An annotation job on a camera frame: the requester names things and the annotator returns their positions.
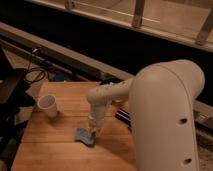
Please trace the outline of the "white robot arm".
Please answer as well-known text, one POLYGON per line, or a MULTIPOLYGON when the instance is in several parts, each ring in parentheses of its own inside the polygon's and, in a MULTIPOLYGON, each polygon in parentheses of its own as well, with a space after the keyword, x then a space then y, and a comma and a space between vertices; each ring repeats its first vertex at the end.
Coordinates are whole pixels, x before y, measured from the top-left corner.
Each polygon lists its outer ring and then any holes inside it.
POLYGON ((126 81, 87 92, 89 130, 100 131, 111 101, 126 99, 138 171, 199 171, 193 105, 204 84, 192 61, 149 65, 126 81))

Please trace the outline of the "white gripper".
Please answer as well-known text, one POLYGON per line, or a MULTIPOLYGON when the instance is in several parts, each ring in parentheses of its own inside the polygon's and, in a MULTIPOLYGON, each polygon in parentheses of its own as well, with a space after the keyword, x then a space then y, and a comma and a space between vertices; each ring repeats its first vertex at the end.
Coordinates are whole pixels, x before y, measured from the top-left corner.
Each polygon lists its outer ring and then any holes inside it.
POLYGON ((91 105, 88 115, 88 132, 92 134, 96 130, 96 136, 100 136, 104 118, 107 113, 107 105, 91 105))

